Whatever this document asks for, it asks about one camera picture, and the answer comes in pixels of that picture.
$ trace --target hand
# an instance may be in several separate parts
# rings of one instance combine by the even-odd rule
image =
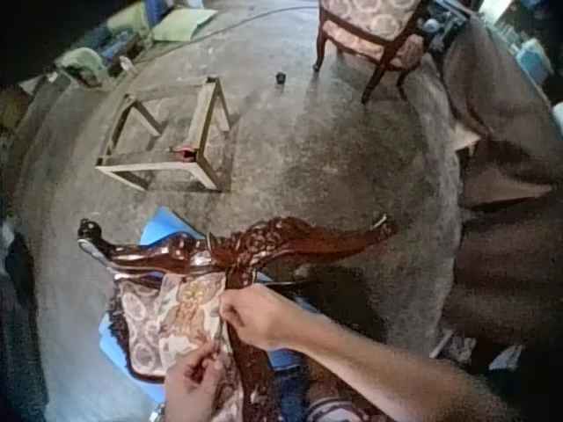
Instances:
[[[221,317],[245,343],[264,350],[292,347],[314,314],[260,284],[221,295]]]
[[[168,369],[165,377],[166,422],[209,422],[224,367],[215,342],[206,343]]]

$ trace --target cord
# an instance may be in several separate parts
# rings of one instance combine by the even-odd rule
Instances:
[[[291,6],[291,7],[282,7],[280,9],[273,9],[272,11],[265,11],[263,13],[259,13],[258,15],[252,16],[250,18],[243,19],[240,22],[237,22],[236,24],[225,26],[222,29],[219,29],[219,30],[214,31],[212,33],[208,33],[207,35],[203,35],[202,37],[196,38],[195,40],[181,42],[181,43],[179,43],[175,46],[167,48],[165,51],[162,51],[162,52],[160,52],[156,55],[135,61],[135,63],[143,63],[143,62],[153,61],[153,60],[157,59],[158,57],[162,57],[163,55],[167,55],[168,53],[170,53],[174,50],[177,50],[178,48],[182,48],[182,47],[188,46],[190,44],[195,44],[196,42],[206,40],[207,38],[214,37],[214,36],[216,36],[220,33],[226,33],[228,31],[230,31],[231,29],[238,28],[239,26],[248,24],[249,22],[252,22],[253,20],[256,20],[256,19],[265,18],[266,16],[274,15],[275,13],[282,13],[284,11],[299,11],[299,10],[302,10],[302,9],[318,9],[318,6]]]

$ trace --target small black object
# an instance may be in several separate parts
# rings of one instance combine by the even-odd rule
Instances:
[[[278,85],[284,85],[285,84],[285,73],[282,72],[278,72],[275,74],[275,82]]]

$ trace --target unfinished wooden stool frame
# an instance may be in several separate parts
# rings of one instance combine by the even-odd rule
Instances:
[[[169,150],[125,152],[115,154],[121,131],[129,115],[134,116],[154,136],[163,133],[163,127],[143,105],[144,101],[174,98],[201,89],[187,137],[180,145]],[[218,77],[199,77],[172,84],[163,84],[140,91],[129,91],[121,99],[111,130],[98,160],[96,168],[128,186],[145,191],[149,182],[133,171],[187,170],[205,187],[220,190],[218,177],[205,158],[205,144],[209,125],[215,118],[223,132],[230,129],[230,117]]]

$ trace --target concrete floor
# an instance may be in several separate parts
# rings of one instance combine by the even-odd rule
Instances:
[[[202,34],[288,5],[219,2],[224,12]],[[36,263],[48,420],[138,421],[154,405],[98,348],[111,280],[77,248],[83,217],[98,221],[110,240],[136,242],[158,206],[217,235],[276,215],[360,229],[386,211],[401,231],[385,254],[366,251],[341,264],[364,281],[369,311],[384,322],[389,343],[419,352],[433,344],[457,241],[456,164],[445,159],[443,144],[425,140],[413,107],[398,97],[394,75],[362,106],[372,67],[338,59],[328,43],[313,77],[317,24],[314,10],[272,15],[165,55],[109,94],[68,88],[51,105],[13,201]],[[274,86],[277,71],[288,76],[283,89]],[[222,78],[237,119],[229,139],[216,139],[211,148],[225,192],[157,181],[139,193],[94,169],[116,100],[130,84],[201,75]],[[164,108],[158,113],[165,115]]]

